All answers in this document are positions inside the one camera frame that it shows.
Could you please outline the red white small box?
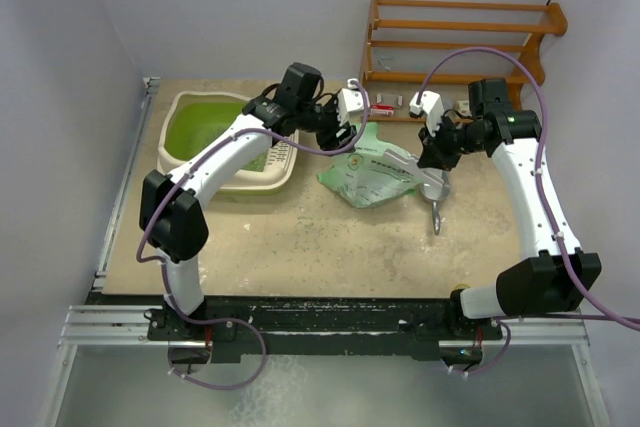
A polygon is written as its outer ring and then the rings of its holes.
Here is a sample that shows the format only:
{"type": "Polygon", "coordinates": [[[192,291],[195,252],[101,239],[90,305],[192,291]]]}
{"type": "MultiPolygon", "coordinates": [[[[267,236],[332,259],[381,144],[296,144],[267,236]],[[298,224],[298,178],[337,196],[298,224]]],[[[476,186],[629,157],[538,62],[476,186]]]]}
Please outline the red white small box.
{"type": "Polygon", "coordinates": [[[395,108],[392,105],[374,104],[370,107],[370,116],[373,117],[392,117],[395,108]]]}

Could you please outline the silver metal scoop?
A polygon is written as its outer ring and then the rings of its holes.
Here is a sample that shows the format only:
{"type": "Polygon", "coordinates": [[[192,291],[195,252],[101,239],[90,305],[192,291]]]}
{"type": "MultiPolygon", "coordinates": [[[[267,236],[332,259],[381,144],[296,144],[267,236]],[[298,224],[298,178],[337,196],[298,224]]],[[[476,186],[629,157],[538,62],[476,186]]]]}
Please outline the silver metal scoop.
{"type": "Polygon", "coordinates": [[[433,232],[438,236],[441,231],[440,204],[448,198],[451,184],[446,171],[426,169],[426,172],[431,178],[427,183],[420,185],[420,193],[424,200],[431,205],[433,232]]]}

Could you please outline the green white carton box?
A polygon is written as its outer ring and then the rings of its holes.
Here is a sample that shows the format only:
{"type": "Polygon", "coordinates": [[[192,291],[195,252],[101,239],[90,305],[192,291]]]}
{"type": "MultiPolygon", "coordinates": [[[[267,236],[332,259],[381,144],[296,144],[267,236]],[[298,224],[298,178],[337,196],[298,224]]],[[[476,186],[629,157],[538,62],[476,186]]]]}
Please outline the green white carton box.
{"type": "Polygon", "coordinates": [[[472,114],[468,100],[457,100],[454,106],[454,113],[462,119],[471,119],[472,114]]]}

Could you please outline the green cat litter bag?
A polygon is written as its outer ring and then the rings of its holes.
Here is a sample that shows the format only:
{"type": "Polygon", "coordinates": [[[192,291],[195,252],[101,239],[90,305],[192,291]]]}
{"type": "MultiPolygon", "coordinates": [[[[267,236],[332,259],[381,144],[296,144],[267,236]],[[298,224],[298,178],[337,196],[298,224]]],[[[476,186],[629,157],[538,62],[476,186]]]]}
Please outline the green cat litter bag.
{"type": "Polygon", "coordinates": [[[352,153],[334,156],[331,166],[317,175],[318,181],[352,207],[372,208],[412,192],[418,180],[387,161],[386,150],[408,156],[400,146],[378,138],[378,124],[368,123],[352,153]]]}

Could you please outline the green litter pellets pile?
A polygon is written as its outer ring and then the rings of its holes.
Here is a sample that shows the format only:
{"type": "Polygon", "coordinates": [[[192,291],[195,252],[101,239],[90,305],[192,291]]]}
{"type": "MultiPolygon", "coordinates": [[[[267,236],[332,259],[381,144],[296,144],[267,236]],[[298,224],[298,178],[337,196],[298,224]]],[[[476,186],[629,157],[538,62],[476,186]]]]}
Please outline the green litter pellets pile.
{"type": "MultiPolygon", "coordinates": [[[[191,135],[188,143],[188,153],[190,157],[194,157],[201,152],[205,147],[211,144],[214,140],[221,137],[227,130],[228,126],[224,124],[211,124],[203,126],[195,131],[191,135]]],[[[261,153],[259,156],[253,158],[248,162],[243,170],[252,172],[262,172],[265,168],[267,160],[267,153],[261,153]]]]}

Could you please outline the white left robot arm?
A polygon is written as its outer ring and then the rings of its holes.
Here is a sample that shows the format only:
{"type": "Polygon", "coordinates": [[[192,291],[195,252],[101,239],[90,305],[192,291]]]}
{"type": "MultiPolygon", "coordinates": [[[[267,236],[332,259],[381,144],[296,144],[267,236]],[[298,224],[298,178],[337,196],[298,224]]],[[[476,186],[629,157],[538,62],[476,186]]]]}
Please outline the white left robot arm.
{"type": "Polygon", "coordinates": [[[205,208],[221,187],[250,161],[278,143],[302,150],[292,140],[297,131],[316,137],[312,154],[350,153],[363,127],[350,122],[366,114],[368,96],[356,79],[348,80],[325,104],[324,79],[315,68],[295,62],[278,83],[250,99],[231,125],[191,160],[167,174],[151,171],[143,181],[139,225],[141,246],[151,246],[161,266],[165,299],[174,312],[171,328],[184,339],[202,334],[206,316],[198,255],[209,229],[205,208]]]}

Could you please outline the beige green litter box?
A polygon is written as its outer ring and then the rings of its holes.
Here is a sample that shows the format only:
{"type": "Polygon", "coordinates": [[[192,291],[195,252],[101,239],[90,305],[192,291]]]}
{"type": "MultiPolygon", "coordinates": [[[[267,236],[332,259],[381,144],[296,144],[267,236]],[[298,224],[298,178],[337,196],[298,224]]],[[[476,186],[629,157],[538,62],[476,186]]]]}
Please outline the beige green litter box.
{"type": "MultiPolygon", "coordinates": [[[[166,174],[191,160],[220,137],[249,98],[231,92],[183,91],[164,119],[156,168],[166,174]]],[[[270,194],[290,179],[297,150],[280,142],[239,170],[220,191],[228,194],[270,194]]]]}

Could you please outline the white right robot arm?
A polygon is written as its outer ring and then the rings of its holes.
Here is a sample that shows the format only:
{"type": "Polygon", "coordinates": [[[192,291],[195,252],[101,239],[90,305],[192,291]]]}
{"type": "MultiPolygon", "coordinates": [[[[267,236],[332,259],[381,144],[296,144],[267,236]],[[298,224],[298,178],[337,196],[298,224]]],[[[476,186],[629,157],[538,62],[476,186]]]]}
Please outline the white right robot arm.
{"type": "Polygon", "coordinates": [[[507,187],[521,259],[494,284],[460,292],[460,304],[444,316],[446,330],[456,338],[469,337],[484,318],[574,311],[584,299],[575,284],[590,288],[602,269],[599,256],[583,251],[566,222],[537,114],[512,106],[503,79],[475,81],[468,94],[471,120],[461,125],[450,118],[439,94],[424,90],[412,97],[411,116],[425,119],[418,164],[450,171],[462,156],[486,153],[507,187]]]}

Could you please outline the black white bag sealing strip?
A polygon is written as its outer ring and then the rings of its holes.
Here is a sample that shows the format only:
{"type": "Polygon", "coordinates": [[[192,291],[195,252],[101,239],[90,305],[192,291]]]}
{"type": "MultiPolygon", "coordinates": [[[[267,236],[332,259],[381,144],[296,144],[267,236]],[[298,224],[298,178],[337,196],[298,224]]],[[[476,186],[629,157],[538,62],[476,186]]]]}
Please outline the black white bag sealing strip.
{"type": "Polygon", "coordinates": [[[444,171],[434,168],[420,168],[417,158],[412,154],[402,155],[393,149],[386,149],[382,156],[388,162],[411,174],[421,185],[442,189],[449,184],[444,171]]]}

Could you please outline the wooden shelf rack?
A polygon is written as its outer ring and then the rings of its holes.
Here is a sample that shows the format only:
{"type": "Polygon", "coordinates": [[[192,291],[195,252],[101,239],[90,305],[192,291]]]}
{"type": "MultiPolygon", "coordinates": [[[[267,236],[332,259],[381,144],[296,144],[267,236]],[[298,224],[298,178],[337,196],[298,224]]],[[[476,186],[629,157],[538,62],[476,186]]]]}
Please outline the wooden shelf rack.
{"type": "Polygon", "coordinates": [[[515,58],[541,85],[546,78],[542,41],[567,30],[567,17],[553,1],[370,0],[360,80],[419,84],[440,54],[483,47],[515,58]]]}

